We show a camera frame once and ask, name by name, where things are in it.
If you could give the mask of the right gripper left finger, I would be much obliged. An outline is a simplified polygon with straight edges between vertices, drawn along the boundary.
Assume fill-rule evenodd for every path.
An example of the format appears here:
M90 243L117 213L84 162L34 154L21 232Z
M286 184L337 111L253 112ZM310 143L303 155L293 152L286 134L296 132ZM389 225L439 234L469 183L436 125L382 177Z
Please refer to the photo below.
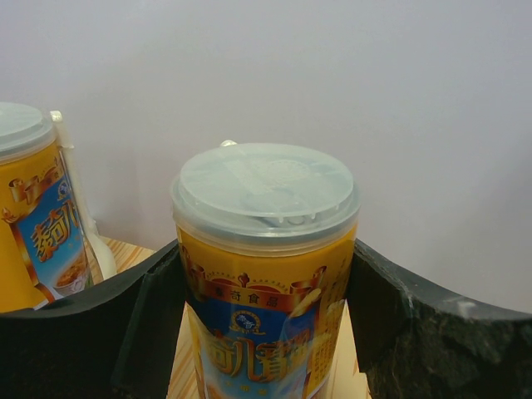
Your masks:
M38 310L1 316L3 398L165 398L185 305L179 245Z

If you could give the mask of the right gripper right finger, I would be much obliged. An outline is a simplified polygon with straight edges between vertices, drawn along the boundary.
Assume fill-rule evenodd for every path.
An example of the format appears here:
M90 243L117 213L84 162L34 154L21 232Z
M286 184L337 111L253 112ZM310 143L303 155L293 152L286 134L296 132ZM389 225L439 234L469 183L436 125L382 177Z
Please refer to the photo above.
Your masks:
M347 285L374 398L529 398L531 316L468 298L357 241Z

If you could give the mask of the tall yellow congee can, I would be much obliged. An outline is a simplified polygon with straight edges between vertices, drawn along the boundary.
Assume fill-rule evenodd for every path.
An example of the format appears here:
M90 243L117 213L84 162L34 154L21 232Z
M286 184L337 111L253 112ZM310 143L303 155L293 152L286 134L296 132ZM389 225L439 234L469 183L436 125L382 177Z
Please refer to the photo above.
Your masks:
M349 169L233 144L188 160L170 196L199 395L325 397L360 210Z

